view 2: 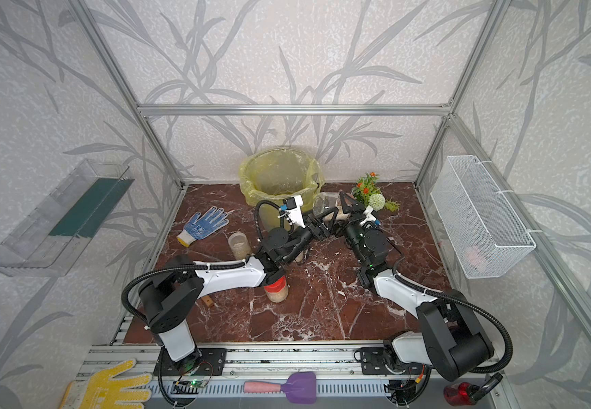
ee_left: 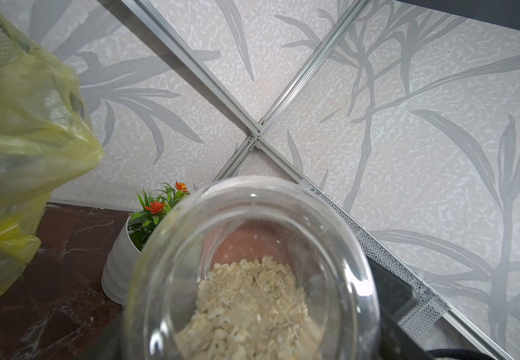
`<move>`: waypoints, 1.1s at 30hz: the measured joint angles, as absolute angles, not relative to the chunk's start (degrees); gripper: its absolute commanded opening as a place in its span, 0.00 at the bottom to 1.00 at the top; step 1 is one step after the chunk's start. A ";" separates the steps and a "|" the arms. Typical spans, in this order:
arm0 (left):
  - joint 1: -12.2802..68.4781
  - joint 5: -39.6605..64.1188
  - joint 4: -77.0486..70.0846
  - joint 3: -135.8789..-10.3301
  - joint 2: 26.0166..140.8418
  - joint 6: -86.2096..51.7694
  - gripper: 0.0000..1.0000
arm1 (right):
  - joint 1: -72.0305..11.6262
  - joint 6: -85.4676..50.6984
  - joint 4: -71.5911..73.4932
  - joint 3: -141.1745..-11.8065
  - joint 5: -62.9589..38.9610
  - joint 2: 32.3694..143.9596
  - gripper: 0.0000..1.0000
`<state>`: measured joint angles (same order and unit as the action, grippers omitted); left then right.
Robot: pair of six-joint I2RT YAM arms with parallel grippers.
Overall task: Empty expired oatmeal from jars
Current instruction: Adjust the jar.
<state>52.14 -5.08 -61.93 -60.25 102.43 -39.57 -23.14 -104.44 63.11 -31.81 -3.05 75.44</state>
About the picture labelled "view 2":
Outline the brown-lidded oatmeal jar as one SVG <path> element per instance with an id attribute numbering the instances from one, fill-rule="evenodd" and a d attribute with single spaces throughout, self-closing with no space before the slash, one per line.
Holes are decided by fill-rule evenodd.
<path id="1" fill-rule="evenodd" d="M 337 209 L 335 222 L 347 221 L 350 214 L 343 211 L 340 193 L 321 192 L 314 200 L 313 214 L 324 223 L 330 223 L 334 216 L 333 209 Z"/>

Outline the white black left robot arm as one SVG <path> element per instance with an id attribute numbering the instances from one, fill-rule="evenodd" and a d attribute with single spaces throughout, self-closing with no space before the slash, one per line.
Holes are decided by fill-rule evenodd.
<path id="1" fill-rule="evenodd" d="M 121 303 L 144 323 L 171 361 L 193 361 L 198 347 L 186 318 L 198 299 L 236 288 L 273 286 L 312 240 L 326 240 L 330 235 L 331 228 L 324 223 L 307 223 L 292 232 L 275 228 L 260 239 L 258 252 L 244 260 L 205 263 L 186 259 L 142 274 L 123 288 Z"/>

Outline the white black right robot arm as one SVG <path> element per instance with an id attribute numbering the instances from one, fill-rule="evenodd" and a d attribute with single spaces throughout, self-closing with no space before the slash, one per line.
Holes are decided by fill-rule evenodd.
<path id="1" fill-rule="evenodd" d="M 409 341 L 401 335 L 391 341 L 399 361 L 430 365 L 447 381 L 466 373 L 498 373 L 510 364 L 513 341 L 494 315 L 459 291 L 433 290 L 400 274 L 395 264 L 388 264 L 391 245 L 373 211 L 343 191 L 338 200 L 348 218 L 336 235 L 345 238 L 359 261 L 360 284 L 418 320 L 420 337 Z"/>

